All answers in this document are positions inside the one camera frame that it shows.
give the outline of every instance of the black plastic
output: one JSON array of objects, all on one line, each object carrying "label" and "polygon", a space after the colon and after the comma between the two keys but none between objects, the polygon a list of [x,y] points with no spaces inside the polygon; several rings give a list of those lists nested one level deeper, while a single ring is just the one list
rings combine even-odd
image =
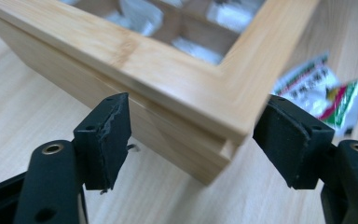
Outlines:
[{"label": "black plastic", "polygon": [[86,189],[112,189],[131,136],[128,94],[104,99],[75,128],[74,145]]},{"label": "black plastic", "polygon": [[[62,149],[56,153],[43,151]],[[64,140],[37,148],[25,176],[14,223],[80,223],[81,185],[72,143]]]},{"label": "black plastic", "polygon": [[0,223],[12,223],[25,173],[0,183]]},{"label": "black plastic", "polygon": [[321,197],[326,222],[358,223],[358,141],[340,142],[332,158],[342,189],[331,186],[329,178],[324,180]]},{"label": "black plastic", "polygon": [[333,129],[279,96],[270,97],[254,131],[254,140],[294,189],[315,189],[314,167],[333,136]]}]

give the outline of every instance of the wooden frame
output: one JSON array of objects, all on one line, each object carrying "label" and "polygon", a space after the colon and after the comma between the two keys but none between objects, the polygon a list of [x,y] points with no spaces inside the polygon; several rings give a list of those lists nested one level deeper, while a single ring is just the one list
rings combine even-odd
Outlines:
[{"label": "wooden frame", "polygon": [[0,36],[90,107],[128,91],[134,136],[210,183],[253,131],[318,3],[268,0],[217,66],[54,0],[0,0]]}]

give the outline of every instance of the wooden table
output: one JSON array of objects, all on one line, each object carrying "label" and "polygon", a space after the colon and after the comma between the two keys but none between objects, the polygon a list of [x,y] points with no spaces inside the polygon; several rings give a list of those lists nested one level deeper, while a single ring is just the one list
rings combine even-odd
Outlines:
[{"label": "wooden table", "polygon": [[[351,26],[338,29],[345,38],[331,48],[330,65],[342,81],[358,77],[358,7],[352,10],[356,13],[345,12]],[[293,63],[299,63],[297,54],[318,53],[311,44],[331,44],[312,37],[304,41],[310,44],[299,44]],[[39,145],[71,140],[89,112],[23,64],[0,39],[0,182],[24,172]],[[358,125],[351,138],[358,140]],[[129,154],[114,190],[103,196],[87,192],[90,223],[324,223],[323,183],[316,190],[287,188],[253,139],[209,187],[131,141],[141,150]]]}]

